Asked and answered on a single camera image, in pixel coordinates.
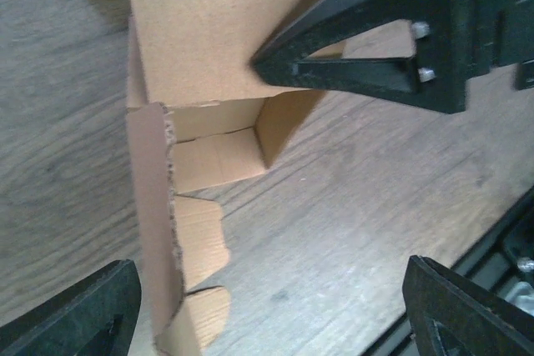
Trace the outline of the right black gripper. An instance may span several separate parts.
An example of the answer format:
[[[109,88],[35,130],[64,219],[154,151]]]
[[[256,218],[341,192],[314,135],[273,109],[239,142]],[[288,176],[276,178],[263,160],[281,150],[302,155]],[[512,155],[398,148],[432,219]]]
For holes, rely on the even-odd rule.
[[[318,0],[254,55],[268,84],[337,90],[439,113],[466,84],[517,66],[533,87],[533,0]]]

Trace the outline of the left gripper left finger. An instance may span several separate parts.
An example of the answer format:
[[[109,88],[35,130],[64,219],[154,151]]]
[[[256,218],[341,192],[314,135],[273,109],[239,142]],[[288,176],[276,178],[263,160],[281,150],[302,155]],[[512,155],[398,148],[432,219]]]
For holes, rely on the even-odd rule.
[[[142,289],[134,261],[115,260],[1,327],[2,355],[126,355]]]

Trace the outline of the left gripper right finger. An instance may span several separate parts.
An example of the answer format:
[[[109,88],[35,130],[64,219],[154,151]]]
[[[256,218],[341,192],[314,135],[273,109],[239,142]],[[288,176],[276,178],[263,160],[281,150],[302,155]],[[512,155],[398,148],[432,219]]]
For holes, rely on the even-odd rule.
[[[533,317],[427,257],[402,285],[420,355],[532,355]]]

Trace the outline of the cardboard box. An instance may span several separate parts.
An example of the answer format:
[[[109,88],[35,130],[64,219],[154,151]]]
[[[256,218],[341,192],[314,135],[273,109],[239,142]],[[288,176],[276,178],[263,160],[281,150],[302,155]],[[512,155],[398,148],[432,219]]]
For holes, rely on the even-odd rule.
[[[253,185],[326,105],[379,123],[421,111],[339,91],[263,83],[250,60],[319,0],[129,0],[128,145],[159,355],[200,355],[223,332],[229,290],[205,281],[229,262],[223,210],[195,193]]]

